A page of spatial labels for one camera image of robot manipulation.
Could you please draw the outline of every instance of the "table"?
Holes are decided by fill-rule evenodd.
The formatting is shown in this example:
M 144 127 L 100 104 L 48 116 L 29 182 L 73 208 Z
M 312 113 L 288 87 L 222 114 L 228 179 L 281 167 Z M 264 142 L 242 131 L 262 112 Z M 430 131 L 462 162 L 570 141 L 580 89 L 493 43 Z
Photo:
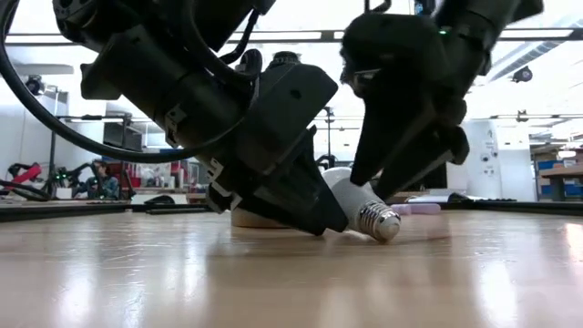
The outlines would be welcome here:
M 353 233 L 232 228 L 228 214 L 0 224 L 4 327 L 580 327 L 583 227 L 487 211 Z
M 543 179 L 549 179 L 551 185 L 551 199 L 553 201 L 565 201 L 565 179 L 583 178 L 583 165 L 575 165 L 567 168 L 543 169 L 540 171 Z

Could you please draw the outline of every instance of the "ceiling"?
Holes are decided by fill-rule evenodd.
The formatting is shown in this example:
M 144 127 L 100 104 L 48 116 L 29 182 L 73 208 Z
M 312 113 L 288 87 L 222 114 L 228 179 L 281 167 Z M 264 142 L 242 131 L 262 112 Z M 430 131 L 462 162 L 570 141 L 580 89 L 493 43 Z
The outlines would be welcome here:
M 411 4 L 406 0 L 393 0 L 392 13 L 409 14 Z M 579 0 L 546 1 L 546 11 L 542 15 L 518 22 L 512 27 L 560 27 L 572 26 L 583 18 L 583 6 Z M 274 30 L 316 30 L 316 29 L 344 29 L 348 23 L 362 11 L 361 1 L 347 1 L 338 5 L 334 0 L 279 0 L 270 13 L 260 18 L 256 26 L 258 31 Z M 16 13 L 11 33 L 46 34 L 58 33 L 52 14 L 52 5 L 47 0 L 22 1 Z M 496 45 L 492 62 L 492 70 L 486 77 L 476 80 L 476 86 L 467 95 L 468 118 L 488 118 L 493 115 L 516 114 L 518 110 L 527 109 L 528 114 L 547 113 L 583 113 L 583 42 L 563 43 L 527 62 L 534 73 L 534 78 L 528 83 L 513 83 L 507 76 L 494 79 L 509 65 L 516 63 L 540 47 L 541 42 L 500 42 Z M 338 80 L 342 71 L 343 62 L 338 55 L 339 44 L 266 44 L 250 45 L 259 48 L 263 53 L 264 66 L 271 61 L 272 55 L 281 50 L 291 50 L 302 55 L 302 62 L 314 64 L 324 69 L 328 75 Z M 232 50 L 233 45 L 226 45 L 220 53 Z M 11 46 L 9 55 L 23 64 L 64 64 L 78 67 L 81 63 L 92 62 L 96 53 L 81 46 Z M 77 82 L 64 80 L 59 77 L 56 82 L 59 86 L 77 87 Z M 361 117 L 364 113 L 362 101 L 353 95 L 347 86 L 340 86 L 339 91 L 330 101 L 329 106 L 334 108 L 335 115 Z M 135 118 L 145 115 L 135 108 L 129 101 L 122 98 L 107 105 L 108 112 L 129 112 Z M 530 125 L 545 125 L 544 122 Z M 332 140 L 338 143 L 337 147 L 345 144 L 355 144 L 358 131 L 347 127 L 347 121 L 336 122 Z M 358 127 L 356 119 L 350 125 Z M 137 124 L 137 129 L 146 130 L 145 124 Z M 148 132 L 156 131 L 153 125 L 148 126 Z M 327 134 L 317 136 L 322 142 L 327 140 Z

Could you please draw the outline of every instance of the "person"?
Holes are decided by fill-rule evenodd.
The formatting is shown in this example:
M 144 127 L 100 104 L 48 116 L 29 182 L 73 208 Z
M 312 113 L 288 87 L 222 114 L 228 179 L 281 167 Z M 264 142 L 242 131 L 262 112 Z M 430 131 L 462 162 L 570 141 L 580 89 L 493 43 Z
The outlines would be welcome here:
M 103 160 L 94 160 L 93 165 L 96 168 L 97 174 L 103 181 L 101 187 L 103 193 L 99 195 L 97 190 L 97 179 L 95 177 L 87 179 L 87 182 L 79 187 L 77 195 L 84 192 L 91 200 L 100 199 L 101 196 L 109 200 L 117 200 L 119 198 L 119 182 L 116 177 L 111 175 L 109 165 Z

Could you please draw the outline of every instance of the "cable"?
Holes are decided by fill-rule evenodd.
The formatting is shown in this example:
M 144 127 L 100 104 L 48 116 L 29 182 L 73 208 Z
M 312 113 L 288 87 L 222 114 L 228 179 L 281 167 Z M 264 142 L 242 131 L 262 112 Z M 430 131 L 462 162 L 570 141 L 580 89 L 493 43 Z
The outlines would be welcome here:
M 6 84 L 10 87 L 15 96 L 36 119 L 38 119 L 50 130 L 53 130 L 59 137 L 74 144 L 75 146 L 101 156 L 110 157 L 112 159 L 120 159 L 136 163 L 167 163 L 171 161 L 189 159 L 200 154 L 200 152 L 204 151 L 205 149 L 214 145 L 217 141 L 229 135 L 242 121 L 241 119 L 238 123 L 233 125 L 231 128 L 228 128 L 226 131 L 220 133 L 217 137 L 207 140 L 195 148 L 177 150 L 176 152 L 163 154 L 145 154 L 136 151 L 118 149 L 115 147 L 103 145 L 99 142 L 96 142 L 95 140 L 77 133 L 72 128 L 69 128 L 67 125 L 61 122 L 58 118 L 55 118 L 55 116 L 48 112 L 45 107 L 41 105 L 38 100 L 36 100 L 28 88 L 22 83 L 20 76 L 12 67 L 10 58 L 6 53 L 5 39 L 9 29 L 9 23 L 11 22 L 11 17 L 14 15 L 14 12 L 18 6 L 18 2 L 18 0 L 0 1 L 0 27 L 2 28 L 2 38 L 0 39 L 0 74 L 2 74 Z
M 187 50 L 189 50 L 189 52 L 195 56 L 210 73 L 223 82 L 250 83 L 254 81 L 257 78 L 256 74 L 235 71 L 220 60 L 212 50 L 210 50 L 202 38 L 196 24 L 196 4 L 197 0 L 185 0 L 184 9 L 182 10 L 182 35 Z
M 251 12 L 251 16 L 249 16 L 249 20 L 247 21 L 247 26 L 245 26 L 245 31 L 243 31 L 243 35 L 240 38 L 239 43 L 235 47 L 235 50 L 229 52 L 226 55 L 220 57 L 225 64 L 232 64 L 235 60 L 239 59 L 243 53 L 245 52 L 245 48 L 249 43 L 249 39 L 251 38 L 251 32 L 253 32 L 253 27 L 257 24 L 257 20 L 259 19 L 259 12 L 257 10 L 253 10 Z
M 10 187 L 13 188 L 12 192 L 14 192 L 16 195 L 25 198 L 26 200 L 32 200 L 32 201 L 49 201 L 52 199 L 52 197 L 47 194 L 46 192 L 43 192 L 42 190 L 38 190 L 36 188 L 30 187 L 30 186 L 26 186 L 20 183 L 14 183 L 14 182 L 10 182 L 10 181 L 4 181 L 2 179 L 0 179 L 0 186 L 3 187 Z M 32 197 L 29 194 L 26 194 L 20 190 L 26 190 L 30 193 L 35 194 L 37 197 Z

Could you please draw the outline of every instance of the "red object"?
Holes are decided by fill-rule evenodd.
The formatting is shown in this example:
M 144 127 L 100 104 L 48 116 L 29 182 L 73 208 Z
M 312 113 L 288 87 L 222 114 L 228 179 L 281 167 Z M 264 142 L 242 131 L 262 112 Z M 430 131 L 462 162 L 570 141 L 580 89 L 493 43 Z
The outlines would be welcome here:
M 23 183 L 32 179 L 36 179 L 36 177 L 38 177 L 40 175 L 40 173 L 43 170 L 41 169 L 40 165 L 38 164 L 33 164 L 30 169 L 27 169 L 25 171 L 25 173 L 16 176 L 14 179 L 12 179 L 11 182 L 14 183 Z M 5 187 L 6 190 L 11 190 L 12 187 Z

